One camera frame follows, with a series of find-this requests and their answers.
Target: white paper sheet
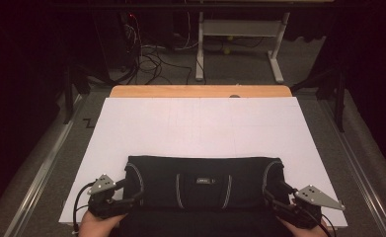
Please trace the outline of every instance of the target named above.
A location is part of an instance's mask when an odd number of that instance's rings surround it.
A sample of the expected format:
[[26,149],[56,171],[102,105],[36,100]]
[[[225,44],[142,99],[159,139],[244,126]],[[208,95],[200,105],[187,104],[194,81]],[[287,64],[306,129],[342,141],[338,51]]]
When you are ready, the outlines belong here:
[[[296,98],[107,98],[59,222],[72,222],[83,186],[103,173],[123,179],[129,155],[279,157],[292,187],[337,199]],[[347,226],[341,211],[323,213]]]

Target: white stand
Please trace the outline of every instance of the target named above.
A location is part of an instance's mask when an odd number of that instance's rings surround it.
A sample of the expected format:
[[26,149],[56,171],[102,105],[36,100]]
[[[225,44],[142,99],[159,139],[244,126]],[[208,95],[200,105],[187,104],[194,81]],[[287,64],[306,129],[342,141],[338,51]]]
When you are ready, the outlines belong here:
[[276,56],[281,46],[285,28],[290,13],[284,13],[282,21],[231,21],[231,20],[205,20],[203,13],[199,13],[198,24],[198,52],[196,55],[195,80],[204,78],[204,52],[202,50],[203,36],[246,36],[246,37],[275,37],[273,50],[268,51],[270,66],[275,81],[279,84],[284,82],[279,70]]

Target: metal bracket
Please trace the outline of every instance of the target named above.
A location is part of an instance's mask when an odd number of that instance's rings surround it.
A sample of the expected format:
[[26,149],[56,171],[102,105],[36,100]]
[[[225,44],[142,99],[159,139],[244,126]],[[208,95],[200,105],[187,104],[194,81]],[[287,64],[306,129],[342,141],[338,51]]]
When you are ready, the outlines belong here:
[[99,192],[115,188],[116,182],[114,182],[108,175],[104,174],[94,183],[92,188],[88,190],[88,195],[94,195]]
[[346,209],[341,201],[335,201],[312,185],[301,189],[300,191],[296,192],[295,195],[300,199],[314,205],[325,206],[338,210]]

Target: hand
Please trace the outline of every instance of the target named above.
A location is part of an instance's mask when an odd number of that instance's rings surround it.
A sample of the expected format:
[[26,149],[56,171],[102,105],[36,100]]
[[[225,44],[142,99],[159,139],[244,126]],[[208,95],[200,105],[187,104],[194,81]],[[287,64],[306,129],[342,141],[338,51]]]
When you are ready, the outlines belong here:
[[[313,229],[300,229],[283,219],[279,218],[278,220],[281,221],[281,223],[288,230],[290,230],[291,233],[293,233],[294,237],[327,237],[328,236],[320,226],[316,226]],[[322,225],[326,228],[326,223],[323,219],[322,219]]]
[[82,217],[79,227],[80,237],[108,237],[112,229],[125,217],[125,215],[113,216],[101,219],[87,210]]

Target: black wall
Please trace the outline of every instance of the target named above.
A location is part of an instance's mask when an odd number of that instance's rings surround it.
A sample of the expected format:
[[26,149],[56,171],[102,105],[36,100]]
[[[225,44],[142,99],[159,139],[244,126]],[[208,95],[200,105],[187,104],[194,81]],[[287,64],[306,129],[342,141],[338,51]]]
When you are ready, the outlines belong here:
[[59,110],[59,49],[41,5],[0,1],[0,197]]
[[312,72],[334,64],[386,158],[386,0],[337,15]]

